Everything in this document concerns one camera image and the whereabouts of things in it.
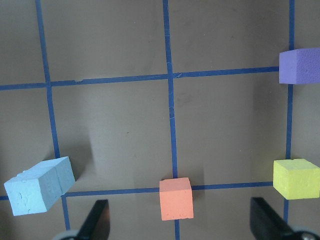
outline foam block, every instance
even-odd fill
[[[194,207],[189,178],[160,181],[161,219],[193,219]]]
[[[273,187],[287,200],[320,197],[320,168],[305,159],[273,162]]]
[[[302,48],[281,52],[279,83],[320,83],[320,48]]]
[[[42,161],[4,183],[14,216],[48,211],[74,184],[69,157]]]

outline yellow cube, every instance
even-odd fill
[[[305,159],[275,160],[273,187],[287,200],[320,197],[320,168]]]

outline orange cube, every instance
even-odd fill
[[[160,181],[161,219],[193,219],[194,206],[188,177]]]

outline purple cube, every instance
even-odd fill
[[[280,53],[280,84],[320,83],[320,47]]]

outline gray floor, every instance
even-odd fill
[[[169,0],[173,72],[278,66],[279,53],[289,49],[289,3]],[[161,179],[172,178],[168,80],[79,82],[166,75],[163,1],[42,0],[41,5],[59,152],[70,157],[77,179],[69,192],[157,188]],[[320,47],[319,22],[320,1],[295,1],[295,48]],[[0,0],[0,29],[4,183],[55,158],[55,151],[35,2]],[[286,157],[288,87],[278,83],[278,75],[174,79],[179,177],[189,177],[194,186],[272,181],[273,161]],[[76,82],[57,86],[71,80]],[[292,158],[318,166],[319,92],[317,84],[293,88],[291,148]],[[5,195],[0,184],[0,196]],[[179,221],[180,239],[254,239],[251,196],[264,197],[283,215],[284,199],[271,186],[194,190],[194,219]],[[72,229],[98,199],[109,199],[109,239],[175,239],[174,222],[161,221],[157,192],[69,196]],[[289,223],[320,232],[319,203],[289,201]],[[0,219],[1,240],[46,240],[66,229],[61,200],[46,213],[16,217],[9,201],[0,200]]]

